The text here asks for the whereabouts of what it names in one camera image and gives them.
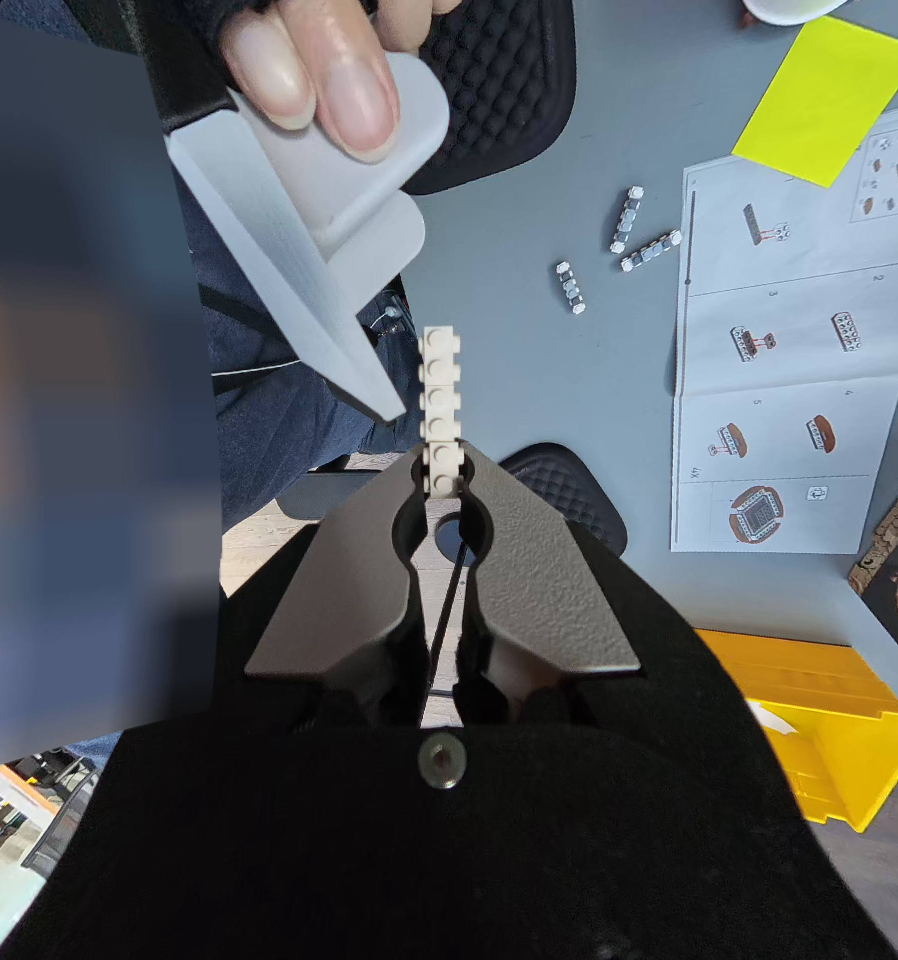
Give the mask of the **white grey lego brick strip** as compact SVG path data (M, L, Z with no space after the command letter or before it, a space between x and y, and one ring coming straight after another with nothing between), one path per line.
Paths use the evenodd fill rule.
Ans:
M675 229L669 233L663 234L646 246L635 250L633 253L625 256L621 261L621 269L624 273L630 273L636 268L651 262L661 255L677 249L682 243L682 232Z
M461 395L456 390L461 378L456 363L460 351L460 337L450 325L424 327L419 339L420 438L423 488L431 499L457 497L465 463L460 443L462 429L456 418L461 408Z
M609 251L612 254L621 255L625 252L644 196L645 188L643 186L634 185L628 189L609 246Z
M567 260L562 260L554 267L554 272L558 283L566 298L567 304L575 316L585 312L586 301L578 286L575 272Z

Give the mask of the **white paper cup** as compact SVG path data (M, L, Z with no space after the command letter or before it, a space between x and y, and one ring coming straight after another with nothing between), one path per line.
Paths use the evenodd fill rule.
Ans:
M743 1L759 23L775 27L801 26L831 14L847 1Z

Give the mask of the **person's left hand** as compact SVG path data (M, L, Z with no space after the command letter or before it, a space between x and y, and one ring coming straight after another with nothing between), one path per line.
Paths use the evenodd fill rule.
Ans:
M272 2L229 16L219 52L241 94L276 127L317 122L347 155L380 162L400 123L394 81L356 1Z

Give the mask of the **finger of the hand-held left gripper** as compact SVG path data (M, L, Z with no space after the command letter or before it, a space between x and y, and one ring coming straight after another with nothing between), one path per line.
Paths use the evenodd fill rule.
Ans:
M216 111L166 136L169 158L299 359L389 424L406 413L251 126Z

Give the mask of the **black quilted wrist rest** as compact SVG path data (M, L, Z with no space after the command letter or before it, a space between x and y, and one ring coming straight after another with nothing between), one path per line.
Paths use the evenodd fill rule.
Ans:
M623 518L575 452L559 443L539 442L512 453L499 466L566 521L579 524L615 556L623 556L628 544Z
M538 157L575 103L571 1L464 1L433 20L421 60L445 90L448 130L406 184L426 196Z

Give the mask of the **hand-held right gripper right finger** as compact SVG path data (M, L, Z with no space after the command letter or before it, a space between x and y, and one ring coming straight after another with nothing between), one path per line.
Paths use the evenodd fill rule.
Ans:
M463 446L460 533L472 551L456 650L464 724L515 720L536 692L637 674L641 664L576 534L544 499Z

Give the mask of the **yellow plastic bin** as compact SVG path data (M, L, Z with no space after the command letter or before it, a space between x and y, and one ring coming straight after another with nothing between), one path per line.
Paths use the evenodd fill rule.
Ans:
M863 834L898 785L898 699L853 648L697 630L761 724L805 818Z

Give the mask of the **yellow paper sheet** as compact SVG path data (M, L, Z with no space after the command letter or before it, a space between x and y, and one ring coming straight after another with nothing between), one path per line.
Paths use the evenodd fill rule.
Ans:
M733 150L828 188L898 91L898 38L824 15L802 26Z

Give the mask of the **lego instruction booklet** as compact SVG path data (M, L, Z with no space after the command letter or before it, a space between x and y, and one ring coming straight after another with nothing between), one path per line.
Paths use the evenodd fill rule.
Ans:
M671 549L847 555L898 404L898 109L821 187L683 173Z

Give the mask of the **person's blue jeans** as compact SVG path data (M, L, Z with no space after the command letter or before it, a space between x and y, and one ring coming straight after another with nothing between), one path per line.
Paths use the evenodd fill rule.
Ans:
M259 296L239 269L179 174L174 174L192 264L200 288L219 447L222 529L227 532L310 470L355 453L402 453L420 438L417 333L405 286L395 276L358 314L406 414L375 422L331 390L298 361L267 318ZM407 330L380 335L375 298L398 294Z

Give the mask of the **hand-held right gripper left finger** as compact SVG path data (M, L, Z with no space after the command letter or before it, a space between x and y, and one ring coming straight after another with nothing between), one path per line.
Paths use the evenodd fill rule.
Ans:
M330 510L244 673L353 696L369 721L419 724L429 647L412 558L428 534L422 446Z

